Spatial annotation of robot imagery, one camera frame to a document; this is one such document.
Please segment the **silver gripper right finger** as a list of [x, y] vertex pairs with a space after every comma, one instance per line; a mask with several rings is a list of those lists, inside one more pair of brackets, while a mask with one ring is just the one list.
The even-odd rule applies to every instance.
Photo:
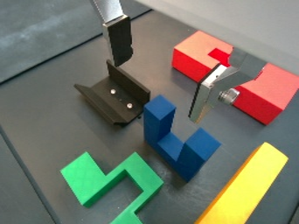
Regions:
[[218, 102], [231, 105], [239, 97], [237, 86], [254, 80], [267, 62], [234, 47], [229, 56], [229, 67], [218, 64], [198, 84], [189, 117], [199, 123]]

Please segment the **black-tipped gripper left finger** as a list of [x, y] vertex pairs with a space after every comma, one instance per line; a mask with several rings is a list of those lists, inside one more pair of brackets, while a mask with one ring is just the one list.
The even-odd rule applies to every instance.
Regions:
[[90, 0], [90, 2], [102, 22], [111, 60], [119, 67], [134, 55], [131, 18], [123, 12], [119, 0]]

